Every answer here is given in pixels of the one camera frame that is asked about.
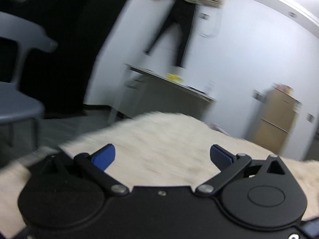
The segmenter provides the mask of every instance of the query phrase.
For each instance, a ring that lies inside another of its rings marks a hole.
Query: black pants
[[[154,37],[151,44],[145,50],[149,54],[159,37],[174,23],[180,25],[181,28],[181,41],[178,45],[177,56],[175,58],[175,66],[182,67],[182,60],[186,50],[187,42],[192,31],[193,18],[196,5],[186,2],[184,0],[176,0],[167,19],[165,20],[162,28],[157,36]]]

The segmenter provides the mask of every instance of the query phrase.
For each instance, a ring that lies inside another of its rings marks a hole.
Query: gray chair
[[[0,12],[0,37],[13,40],[18,45],[14,74],[10,83],[0,82],[0,124],[9,125],[9,145],[13,145],[13,124],[33,120],[34,145],[38,148],[38,119],[42,118],[44,106],[17,90],[24,62],[31,49],[53,52],[57,42],[47,37],[45,30],[28,20]]]

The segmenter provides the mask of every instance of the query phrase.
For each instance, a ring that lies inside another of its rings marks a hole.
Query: white cable
[[[215,17],[215,25],[211,34],[204,34],[199,31],[199,34],[205,38],[217,37],[219,32],[221,31],[221,21],[223,17],[223,10],[221,8],[217,8],[216,17]]]

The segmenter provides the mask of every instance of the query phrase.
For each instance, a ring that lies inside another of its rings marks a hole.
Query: white fluffy rug
[[[216,175],[209,149],[218,144],[234,155],[246,153],[266,159],[270,151],[210,129],[181,114],[149,113],[112,128],[79,137],[62,148],[70,155],[93,153],[107,143],[115,145],[115,161],[106,172],[129,188],[134,185],[191,185],[193,189]],[[319,216],[319,162],[283,159],[303,188],[308,207],[303,219]]]

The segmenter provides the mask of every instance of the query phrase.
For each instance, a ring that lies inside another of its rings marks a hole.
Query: white wall
[[[123,63],[165,74],[172,62],[178,31],[172,29],[154,49],[142,56],[172,1],[129,0],[101,49],[85,103],[111,105],[124,71]],[[319,40],[294,21],[253,0],[226,0],[222,27],[216,38],[204,38],[213,29],[216,9],[199,9],[210,21],[196,19],[188,46],[186,83],[204,87],[215,83],[217,100],[206,122],[215,122],[235,137],[243,137],[257,101],[253,90],[269,89],[274,82],[294,88],[303,104],[284,156],[302,159],[312,141],[317,121],[307,113],[319,112]]]

